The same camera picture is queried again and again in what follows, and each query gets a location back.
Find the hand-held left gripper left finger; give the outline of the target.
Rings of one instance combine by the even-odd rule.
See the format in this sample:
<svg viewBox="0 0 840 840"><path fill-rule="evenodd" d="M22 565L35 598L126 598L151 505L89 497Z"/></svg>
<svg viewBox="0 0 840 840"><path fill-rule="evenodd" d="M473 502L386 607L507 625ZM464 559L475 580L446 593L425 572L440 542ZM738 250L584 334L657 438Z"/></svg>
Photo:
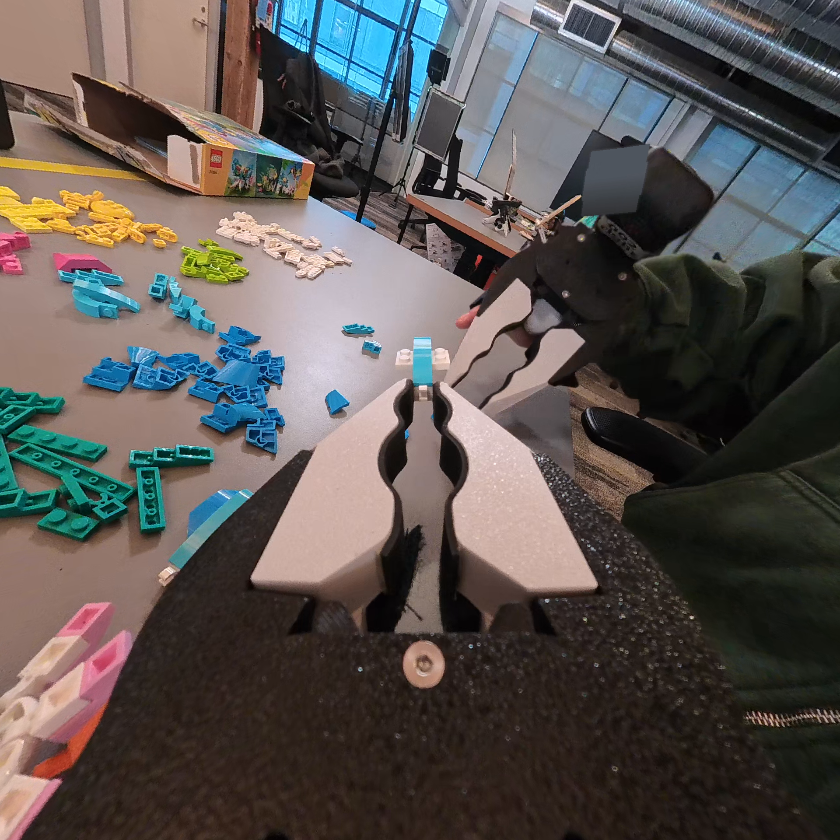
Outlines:
<svg viewBox="0 0 840 840"><path fill-rule="evenodd" d="M404 607L404 381L312 451L250 577L254 588L362 611L392 632Z"/></svg>

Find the small white and blue lego assembly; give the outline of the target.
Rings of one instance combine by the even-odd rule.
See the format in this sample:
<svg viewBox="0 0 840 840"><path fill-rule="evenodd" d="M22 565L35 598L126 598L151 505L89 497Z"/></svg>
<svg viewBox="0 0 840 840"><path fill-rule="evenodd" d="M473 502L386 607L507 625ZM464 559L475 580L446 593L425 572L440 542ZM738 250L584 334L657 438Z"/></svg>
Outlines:
<svg viewBox="0 0 840 840"><path fill-rule="evenodd" d="M414 399L427 402L433 394L434 373L448 370L450 356L446 348L435 347L431 337L415 337L411 349L396 352L395 366L411 368Z"/></svg>

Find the pile of lime lego pieces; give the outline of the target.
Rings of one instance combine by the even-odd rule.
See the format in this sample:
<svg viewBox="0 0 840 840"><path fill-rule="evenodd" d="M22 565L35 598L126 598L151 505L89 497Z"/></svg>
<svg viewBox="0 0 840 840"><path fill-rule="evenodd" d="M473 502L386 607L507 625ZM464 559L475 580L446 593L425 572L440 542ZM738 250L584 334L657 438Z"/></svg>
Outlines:
<svg viewBox="0 0 840 840"><path fill-rule="evenodd" d="M223 248L211 239L200 240L198 244L203 249L186 245L181 248L180 271L184 277L227 285L249 275L249 270L242 265L244 257L238 252Z"/></svg>

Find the open cardboard lego box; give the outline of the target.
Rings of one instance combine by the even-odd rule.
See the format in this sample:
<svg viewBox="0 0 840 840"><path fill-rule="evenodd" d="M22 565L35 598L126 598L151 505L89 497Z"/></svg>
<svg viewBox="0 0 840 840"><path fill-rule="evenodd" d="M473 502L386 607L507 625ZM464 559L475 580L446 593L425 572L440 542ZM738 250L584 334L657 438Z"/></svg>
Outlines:
<svg viewBox="0 0 840 840"><path fill-rule="evenodd" d="M25 108L122 163L190 193L272 200L309 196L314 163L223 115L79 73L71 79L73 117L31 93L25 94Z"/></svg>

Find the pile of pink white lego pieces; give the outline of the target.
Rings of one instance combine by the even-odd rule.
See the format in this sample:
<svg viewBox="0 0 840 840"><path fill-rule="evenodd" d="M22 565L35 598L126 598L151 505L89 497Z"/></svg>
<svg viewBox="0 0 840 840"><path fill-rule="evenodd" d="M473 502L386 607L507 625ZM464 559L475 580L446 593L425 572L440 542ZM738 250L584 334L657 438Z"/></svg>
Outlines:
<svg viewBox="0 0 840 840"><path fill-rule="evenodd" d="M102 639L114 614L110 602L84 604L19 672L1 698L1 838L22 838L61 785L29 772L62 750L109 703L133 636Z"/></svg>

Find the pile of yellow lego pieces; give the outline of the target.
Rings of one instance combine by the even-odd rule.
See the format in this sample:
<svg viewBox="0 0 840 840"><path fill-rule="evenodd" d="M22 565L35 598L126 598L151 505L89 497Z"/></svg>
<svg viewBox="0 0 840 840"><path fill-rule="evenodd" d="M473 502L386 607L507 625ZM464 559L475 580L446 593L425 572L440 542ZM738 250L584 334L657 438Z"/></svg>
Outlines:
<svg viewBox="0 0 840 840"><path fill-rule="evenodd" d="M125 242L150 242L156 249L166 249L179 240L171 227L143 222L127 206L99 191L85 194L62 190L57 201L38 196L25 201L2 185L1 217L28 235L59 233L109 249Z"/></svg>

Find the white printed box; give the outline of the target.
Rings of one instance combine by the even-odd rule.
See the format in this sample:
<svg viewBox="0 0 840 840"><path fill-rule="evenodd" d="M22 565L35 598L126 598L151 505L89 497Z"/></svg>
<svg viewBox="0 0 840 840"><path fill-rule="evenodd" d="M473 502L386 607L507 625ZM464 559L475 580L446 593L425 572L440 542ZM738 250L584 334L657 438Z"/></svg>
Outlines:
<svg viewBox="0 0 840 840"><path fill-rule="evenodd" d="M452 272L459 258L459 246L436 224L426 226L425 239L428 261Z"/></svg>

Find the large black monitor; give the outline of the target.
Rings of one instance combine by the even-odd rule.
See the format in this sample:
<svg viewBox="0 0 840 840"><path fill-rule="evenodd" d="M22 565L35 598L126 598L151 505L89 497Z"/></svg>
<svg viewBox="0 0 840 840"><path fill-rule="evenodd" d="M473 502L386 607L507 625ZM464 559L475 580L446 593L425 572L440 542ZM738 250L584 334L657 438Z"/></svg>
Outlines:
<svg viewBox="0 0 840 840"><path fill-rule="evenodd" d="M592 130L586 138L581 152L575 158L568 174L564 177L558 192L555 194L550 205L550 210L554 211L558 209L574 196L583 195L585 174L592 152L612 151L638 144L640 144L640 141L637 141L630 135L625 135L619 141L616 141L596 130Z"/></svg>

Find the black office chair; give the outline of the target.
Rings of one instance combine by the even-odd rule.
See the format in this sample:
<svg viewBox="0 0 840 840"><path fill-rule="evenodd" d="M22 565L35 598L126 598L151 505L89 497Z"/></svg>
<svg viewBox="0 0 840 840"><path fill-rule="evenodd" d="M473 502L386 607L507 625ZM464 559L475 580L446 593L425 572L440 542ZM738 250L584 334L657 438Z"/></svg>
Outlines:
<svg viewBox="0 0 840 840"><path fill-rule="evenodd" d="M462 140L455 134L451 138L443 160L429 153L423 154L423 165L413 184L413 193L421 196L456 198L460 189L459 159Z"/></svg>
<svg viewBox="0 0 840 840"><path fill-rule="evenodd" d="M302 152L302 142L298 133L290 127L281 105L281 89L278 81L283 73L288 58L295 57L302 51L274 35L268 29L259 28L259 72L263 108L259 132L268 139L277 142L314 163L310 193L318 200L323 198L351 198L359 194L359 187L344 173L343 157L340 147L334 143L336 156L332 161L315 161L312 156Z"/></svg>

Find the black floor lamp blue base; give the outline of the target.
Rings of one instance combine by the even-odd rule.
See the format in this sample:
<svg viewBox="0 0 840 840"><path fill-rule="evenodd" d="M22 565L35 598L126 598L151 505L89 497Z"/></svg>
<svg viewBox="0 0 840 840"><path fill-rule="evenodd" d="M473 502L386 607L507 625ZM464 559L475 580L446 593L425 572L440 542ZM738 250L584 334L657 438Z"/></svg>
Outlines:
<svg viewBox="0 0 840 840"><path fill-rule="evenodd" d="M413 36L413 29L415 22L417 20L417 15L419 12L419 8L421 6L421 1L414 1L411 5L411 13L408 18L407 28L405 30L404 36L402 38L401 46L399 49L400 54L405 54L407 52L407 46L411 45L412 36ZM388 94L388 98L385 101L385 108L382 114L382 120L380 123L380 128L377 131L376 141L374 144L374 150L371 157L371 163L369 166L369 170L367 171L364 185L361 190L360 194L360 201L358 204L358 208L356 210L355 215L355 222L358 224L362 224L364 226L364 210L366 208L366 204L368 202L369 196L371 194L371 188L373 186L373 181L375 178L375 170L379 163L381 154L382 154L382 146L385 139L385 134L388 130L389 123L391 121L392 113L396 104L397 99L397 92L398 92L399 84L397 82L397 74L394 73L391 89Z"/></svg>

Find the person's green hoodie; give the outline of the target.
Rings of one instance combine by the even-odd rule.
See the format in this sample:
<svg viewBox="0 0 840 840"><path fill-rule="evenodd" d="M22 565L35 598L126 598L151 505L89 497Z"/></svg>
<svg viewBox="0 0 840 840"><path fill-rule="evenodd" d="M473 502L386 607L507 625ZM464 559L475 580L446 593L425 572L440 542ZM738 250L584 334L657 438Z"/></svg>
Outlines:
<svg viewBox="0 0 840 840"><path fill-rule="evenodd" d="M839 349L623 525L677 584L752 735L827 838L839 834Z"/></svg>

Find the white air vent grille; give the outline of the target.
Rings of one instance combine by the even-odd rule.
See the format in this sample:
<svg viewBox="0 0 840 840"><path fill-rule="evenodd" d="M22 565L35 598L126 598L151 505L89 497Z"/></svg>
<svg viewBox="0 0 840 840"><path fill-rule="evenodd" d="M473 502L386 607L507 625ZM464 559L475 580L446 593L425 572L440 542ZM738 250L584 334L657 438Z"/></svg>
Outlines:
<svg viewBox="0 0 840 840"><path fill-rule="evenodd" d="M622 19L585 1L569 1L558 27L559 35L604 55Z"/></svg>

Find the dark jacket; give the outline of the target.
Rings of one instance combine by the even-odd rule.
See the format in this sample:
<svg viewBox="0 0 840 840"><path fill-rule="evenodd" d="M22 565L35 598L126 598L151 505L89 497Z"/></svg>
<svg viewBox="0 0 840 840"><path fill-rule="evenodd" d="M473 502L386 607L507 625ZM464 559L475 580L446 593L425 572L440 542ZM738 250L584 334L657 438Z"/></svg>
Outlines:
<svg viewBox="0 0 840 840"><path fill-rule="evenodd" d="M303 154L315 161L336 156L323 94L322 74L309 53L288 58L279 80L282 111L300 136Z"/></svg>

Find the wide silver air duct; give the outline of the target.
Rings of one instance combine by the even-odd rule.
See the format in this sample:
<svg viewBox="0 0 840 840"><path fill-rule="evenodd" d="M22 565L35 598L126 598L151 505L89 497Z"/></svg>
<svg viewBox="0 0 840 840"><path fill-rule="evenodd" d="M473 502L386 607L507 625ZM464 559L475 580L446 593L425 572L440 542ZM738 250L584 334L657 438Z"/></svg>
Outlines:
<svg viewBox="0 0 840 840"><path fill-rule="evenodd" d="M838 84L838 47L744 2L625 2L636 19L715 47L814 88Z"/></svg>

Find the wooden post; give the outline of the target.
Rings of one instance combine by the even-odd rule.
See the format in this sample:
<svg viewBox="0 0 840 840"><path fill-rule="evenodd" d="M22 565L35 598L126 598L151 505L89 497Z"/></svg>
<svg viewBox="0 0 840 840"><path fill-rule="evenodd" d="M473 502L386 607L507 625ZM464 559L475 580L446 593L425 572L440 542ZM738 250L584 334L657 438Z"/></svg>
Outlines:
<svg viewBox="0 0 840 840"><path fill-rule="evenodd" d="M226 1L220 112L251 129L256 116L259 58L257 1Z"/></svg>

